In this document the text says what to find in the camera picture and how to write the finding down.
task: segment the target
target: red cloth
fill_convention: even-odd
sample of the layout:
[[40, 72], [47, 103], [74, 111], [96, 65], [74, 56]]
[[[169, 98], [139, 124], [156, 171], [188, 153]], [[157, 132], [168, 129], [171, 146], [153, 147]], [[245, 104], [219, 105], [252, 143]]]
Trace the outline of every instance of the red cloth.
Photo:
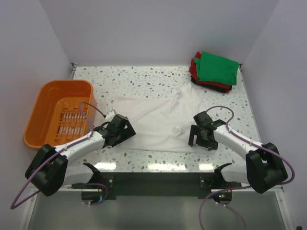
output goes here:
[[[201, 58], [201, 53], [197, 52], [195, 55], [195, 58]], [[212, 82], [212, 81], [200, 81], [198, 80], [198, 76], [197, 76], [197, 71], [196, 71], [196, 64], [194, 62], [194, 59], [191, 60], [191, 66], [190, 66], [190, 74], [193, 77], [193, 79], [197, 82], [197, 84], [201, 84], [201, 85], [213, 85], [222, 89], [227, 89], [226, 93], [229, 93], [229, 91], [232, 89], [231, 85], [225, 85], [225, 84], [221, 84], [221, 83], [217, 83], [217, 82]]]

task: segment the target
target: white cloth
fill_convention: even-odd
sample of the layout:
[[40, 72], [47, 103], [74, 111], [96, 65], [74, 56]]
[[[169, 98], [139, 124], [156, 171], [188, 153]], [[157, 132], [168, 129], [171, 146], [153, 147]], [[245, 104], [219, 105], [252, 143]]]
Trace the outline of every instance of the white cloth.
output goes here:
[[188, 145], [193, 116], [205, 111], [206, 105], [191, 84], [169, 99], [118, 96], [114, 109], [126, 116], [136, 135], [118, 145], [119, 148], [168, 152], [204, 153], [206, 149]]

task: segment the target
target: terrazzo table surface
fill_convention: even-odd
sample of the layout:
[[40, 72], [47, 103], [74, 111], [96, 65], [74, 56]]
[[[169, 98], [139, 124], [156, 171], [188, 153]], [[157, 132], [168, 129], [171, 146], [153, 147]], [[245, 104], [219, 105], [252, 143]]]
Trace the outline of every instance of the terrazzo table surface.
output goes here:
[[[117, 95], [144, 98], [170, 98], [180, 88], [190, 83], [188, 66], [184, 67], [77, 67], [74, 79], [87, 80], [94, 87], [97, 107], [104, 113], [113, 109]], [[219, 93], [192, 84], [207, 107], [225, 105], [232, 108], [235, 118], [230, 126], [255, 141], [259, 141], [257, 128], [244, 88], [241, 72], [237, 74], [237, 85], [229, 94]], [[226, 121], [230, 113], [226, 109], [209, 112], [213, 120]], [[97, 113], [94, 125], [102, 124]], [[100, 171], [106, 172], [212, 172], [219, 165], [231, 162], [243, 164], [245, 161], [228, 147], [219, 144], [218, 150], [203, 154], [157, 152], [105, 148], [87, 154], [73, 165], [89, 162]]]

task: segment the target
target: plastic basket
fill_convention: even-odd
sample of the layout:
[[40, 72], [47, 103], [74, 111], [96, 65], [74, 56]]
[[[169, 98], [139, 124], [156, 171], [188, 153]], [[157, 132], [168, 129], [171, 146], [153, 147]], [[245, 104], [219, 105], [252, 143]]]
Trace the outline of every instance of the plastic basket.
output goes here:
[[[32, 148], [44, 144], [62, 145], [84, 136], [89, 124], [79, 110], [79, 102], [97, 105], [93, 86], [85, 80], [54, 80], [45, 84], [36, 99], [26, 130], [25, 143]], [[93, 121], [95, 109], [83, 104]]]

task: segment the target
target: white wall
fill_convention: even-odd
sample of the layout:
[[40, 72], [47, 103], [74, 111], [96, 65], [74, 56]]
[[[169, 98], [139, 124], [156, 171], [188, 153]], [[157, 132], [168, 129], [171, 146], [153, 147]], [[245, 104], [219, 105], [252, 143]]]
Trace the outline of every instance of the white wall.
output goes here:
[[296, 225], [307, 228], [307, 1], [280, 0], [243, 65], [262, 140], [277, 145], [296, 179], [285, 185]]
[[0, 229], [18, 228], [24, 206], [10, 210], [35, 152], [23, 132], [40, 87], [69, 77], [71, 65], [37, 0], [0, 1]]
[[71, 62], [188, 64], [207, 50], [243, 62], [278, 0], [40, 0]]

